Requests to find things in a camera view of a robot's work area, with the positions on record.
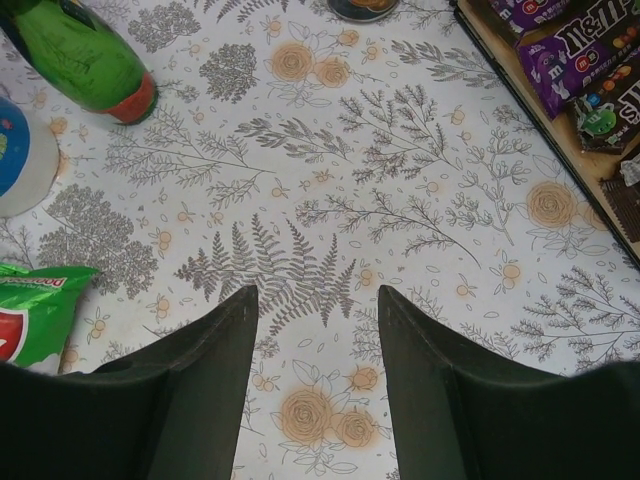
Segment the green glass bottle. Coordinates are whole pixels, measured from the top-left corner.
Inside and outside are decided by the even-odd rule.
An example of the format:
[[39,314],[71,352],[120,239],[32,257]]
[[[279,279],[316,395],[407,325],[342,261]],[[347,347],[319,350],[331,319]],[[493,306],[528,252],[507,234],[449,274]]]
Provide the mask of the green glass bottle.
[[23,58],[81,108],[120,125],[145,120],[156,83],[129,44],[79,1],[3,1],[1,29]]

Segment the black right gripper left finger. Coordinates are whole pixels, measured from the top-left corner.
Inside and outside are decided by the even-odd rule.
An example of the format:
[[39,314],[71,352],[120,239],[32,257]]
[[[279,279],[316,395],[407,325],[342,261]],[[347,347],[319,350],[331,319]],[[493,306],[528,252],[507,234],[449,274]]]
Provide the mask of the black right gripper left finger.
[[5,479],[228,479],[258,324],[246,286],[89,374],[1,367]]

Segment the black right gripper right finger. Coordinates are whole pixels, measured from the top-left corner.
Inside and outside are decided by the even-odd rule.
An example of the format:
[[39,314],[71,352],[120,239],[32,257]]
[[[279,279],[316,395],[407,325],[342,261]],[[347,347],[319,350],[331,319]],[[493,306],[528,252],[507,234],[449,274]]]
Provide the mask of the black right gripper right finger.
[[563,377],[509,360],[383,286],[378,324],[404,479],[635,479],[639,366]]

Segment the purple m&m bag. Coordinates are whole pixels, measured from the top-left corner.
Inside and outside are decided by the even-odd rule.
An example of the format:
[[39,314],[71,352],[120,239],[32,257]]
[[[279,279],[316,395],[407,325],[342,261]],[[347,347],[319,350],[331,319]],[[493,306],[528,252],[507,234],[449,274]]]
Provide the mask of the purple m&m bag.
[[639,60],[628,59],[573,100],[586,152],[621,154],[639,134]]
[[600,188],[629,242],[638,242],[639,155],[622,160],[614,176],[600,182]]
[[565,0],[490,0],[494,12],[518,34],[528,33],[564,12]]
[[550,119],[639,46],[639,3],[599,0],[555,32],[518,47],[523,71]]

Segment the purple M&M bag front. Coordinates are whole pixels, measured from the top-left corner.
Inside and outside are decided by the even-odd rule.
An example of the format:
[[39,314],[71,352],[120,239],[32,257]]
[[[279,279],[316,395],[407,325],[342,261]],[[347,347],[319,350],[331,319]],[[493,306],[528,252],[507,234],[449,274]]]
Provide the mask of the purple M&M bag front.
[[518,34],[528,33],[564,12],[565,0],[490,0],[494,12]]

